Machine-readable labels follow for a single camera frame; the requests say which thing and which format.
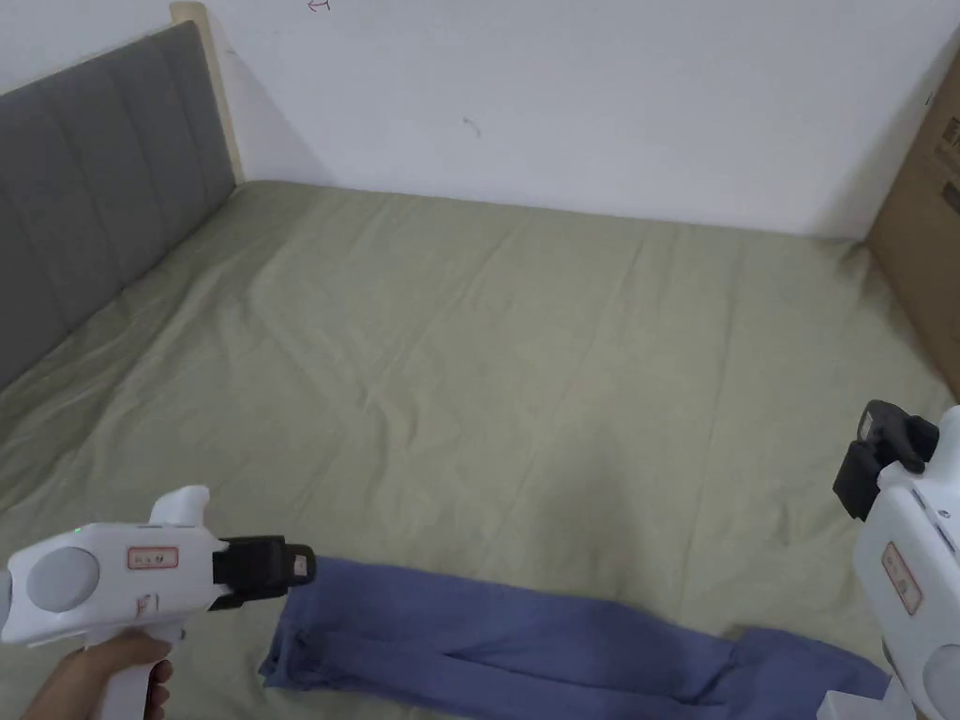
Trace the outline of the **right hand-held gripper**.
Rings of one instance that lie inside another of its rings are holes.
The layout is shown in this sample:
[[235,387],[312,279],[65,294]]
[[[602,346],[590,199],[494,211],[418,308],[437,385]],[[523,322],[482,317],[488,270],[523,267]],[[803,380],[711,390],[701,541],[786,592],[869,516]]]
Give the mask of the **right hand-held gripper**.
[[937,423],[870,400],[833,483],[892,677],[880,699],[827,693],[822,719],[959,715],[959,411]]

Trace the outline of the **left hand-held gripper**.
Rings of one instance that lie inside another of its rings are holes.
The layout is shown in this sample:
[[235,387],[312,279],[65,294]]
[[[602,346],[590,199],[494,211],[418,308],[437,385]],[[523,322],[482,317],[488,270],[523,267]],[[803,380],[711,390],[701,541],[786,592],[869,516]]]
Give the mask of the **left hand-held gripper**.
[[[197,613],[240,608],[311,584],[313,549],[280,535],[221,538],[204,523],[204,486],[161,496],[144,523],[99,522],[14,553],[2,571],[2,640],[83,649],[126,631],[182,640]],[[148,667],[114,675],[92,719],[145,719]]]

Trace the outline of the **person's left hand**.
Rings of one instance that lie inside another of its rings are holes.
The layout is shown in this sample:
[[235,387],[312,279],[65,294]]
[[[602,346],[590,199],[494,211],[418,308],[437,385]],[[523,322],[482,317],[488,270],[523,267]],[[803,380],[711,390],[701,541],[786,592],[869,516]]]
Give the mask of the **person's left hand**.
[[151,670],[143,717],[162,719],[173,675],[168,654],[173,645],[138,631],[126,631],[89,649],[62,658],[40,686],[23,719],[92,719],[109,680],[123,670]]

